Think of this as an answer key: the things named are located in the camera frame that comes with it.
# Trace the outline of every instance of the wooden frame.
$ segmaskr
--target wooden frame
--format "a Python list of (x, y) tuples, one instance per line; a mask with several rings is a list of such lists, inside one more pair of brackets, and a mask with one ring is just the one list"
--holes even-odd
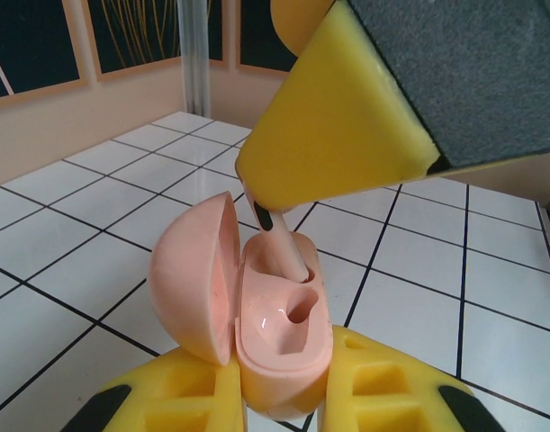
[(236, 30), (236, 37), (235, 37), (235, 67), (237, 70), (240, 70), (241, 72), (249, 72), (249, 73), (255, 73), (260, 74), (268, 77), (286, 77), (288, 75), (288, 72), (285, 72), (283, 70), (276, 70), (276, 69), (269, 69), (268, 67), (259, 67), (259, 66), (251, 66), (251, 65), (244, 65), (240, 62), (240, 41), (241, 41), (241, 26), (242, 26), (242, 15), (241, 15), (241, 2), (242, 0), (236, 0), (237, 2), (237, 30)]
[(80, 46), (80, 40), (77, 37), (76, 23), (73, 15), (72, 8), (68, 0), (61, 1), (63, 10), (65, 11), (65, 18), (67, 20), (68, 34), (70, 36), (70, 43), (73, 47), (73, 53), (75, 55), (75, 62), (77, 63), (78, 79), (74, 81), (68, 81), (66, 83), (49, 85), (48, 87), (37, 88), (34, 90), (21, 92), (17, 94), (8, 94), (7, 96), (0, 97), (0, 108), (16, 104), (20, 102), (26, 102), (31, 99), (39, 97), (57, 95), (73, 89), (84, 87), (88, 84), (88, 76), (86, 75), (86, 69), (83, 67), (83, 55)]
[[(111, 81), (114, 79), (131, 77), (135, 74), (141, 74), (150, 70), (157, 70), (160, 68), (167, 68), (171, 66), (177, 66), (181, 64), (180, 56), (174, 58), (166, 58), (164, 60), (154, 61), (143, 65), (126, 67), (120, 70), (114, 70), (113, 72), (103, 73), (101, 69), (101, 62), (98, 56), (98, 48), (96, 46), (95, 31), (93, 28), (93, 21), (91, 18), (90, 8), (88, 6), (89, 0), (81, 0), (83, 7), (83, 15), (85, 17), (86, 32), (91, 47), (91, 54), (93, 56), (93, 63), (95, 68), (96, 80), (98, 82)], [(221, 0), (222, 17), (221, 17), (221, 33), (222, 33), (222, 60), (210, 60), (211, 66), (227, 67), (229, 56), (229, 43), (228, 43), (228, 14), (227, 14), (228, 0)]]

